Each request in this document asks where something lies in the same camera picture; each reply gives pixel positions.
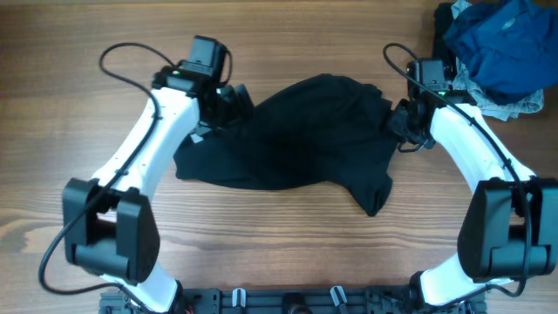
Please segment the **black polo shirt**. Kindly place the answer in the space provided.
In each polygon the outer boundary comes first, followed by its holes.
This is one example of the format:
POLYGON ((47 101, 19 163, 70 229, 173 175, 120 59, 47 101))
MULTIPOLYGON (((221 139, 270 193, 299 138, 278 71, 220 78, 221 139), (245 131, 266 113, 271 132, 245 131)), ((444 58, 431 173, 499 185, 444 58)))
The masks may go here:
POLYGON ((397 142, 385 122, 391 102, 376 86, 320 74, 255 107, 250 119, 184 140, 175 176, 227 188, 284 190, 334 182, 369 216, 392 188, 388 167, 397 142))

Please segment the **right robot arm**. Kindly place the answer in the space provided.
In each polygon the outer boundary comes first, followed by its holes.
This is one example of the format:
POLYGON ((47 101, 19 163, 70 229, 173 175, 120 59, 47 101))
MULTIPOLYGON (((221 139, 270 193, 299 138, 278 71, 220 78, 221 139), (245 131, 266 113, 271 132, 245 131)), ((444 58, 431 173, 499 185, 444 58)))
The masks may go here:
POLYGON ((411 279, 406 304, 443 311, 557 267, 557 181, 538 177, 505 148, 467 96, 401 99, 387 128, 416 150, 440 144, 473 193, 456 253, 411 279))

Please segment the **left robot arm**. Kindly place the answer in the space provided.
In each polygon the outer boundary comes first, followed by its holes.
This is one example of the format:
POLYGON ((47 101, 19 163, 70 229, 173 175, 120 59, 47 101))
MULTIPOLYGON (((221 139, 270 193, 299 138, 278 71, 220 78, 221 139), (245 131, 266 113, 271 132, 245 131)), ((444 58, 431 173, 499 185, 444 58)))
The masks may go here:
POLYGON ((61 231, 68 263, 120 290, 143 313, 177 313, 182 286, 160 266, 151 200, 175 151, 198 130, 224 127, 254 109, 244 85, 165 66, 154 75, 139 120, 112 158, 62 193, 61 231))

